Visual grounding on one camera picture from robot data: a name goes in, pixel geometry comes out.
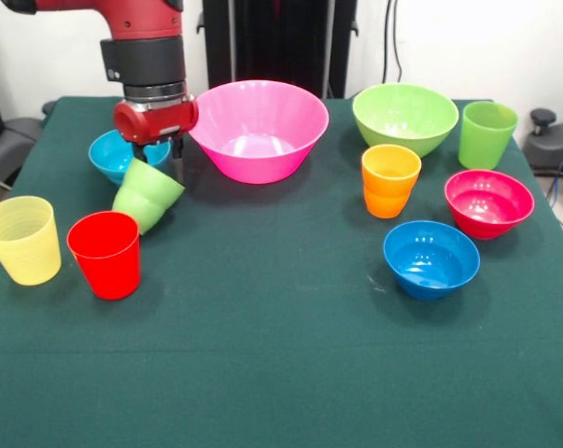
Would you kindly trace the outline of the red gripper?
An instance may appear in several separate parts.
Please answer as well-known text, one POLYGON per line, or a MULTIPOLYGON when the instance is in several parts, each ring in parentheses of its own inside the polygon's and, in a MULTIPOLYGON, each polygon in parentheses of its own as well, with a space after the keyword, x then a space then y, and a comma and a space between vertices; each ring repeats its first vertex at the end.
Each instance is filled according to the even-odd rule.
POLYGON ((198 117, 198 102, 191 95, 126 98, 113 110, 116 129, 125 141, 132 143, 134 157, 142 162, 148 161, 142 145, 174 138, 171 155, 179 184, 184 183, 184 141, 179 136, 190 131, 198 117))

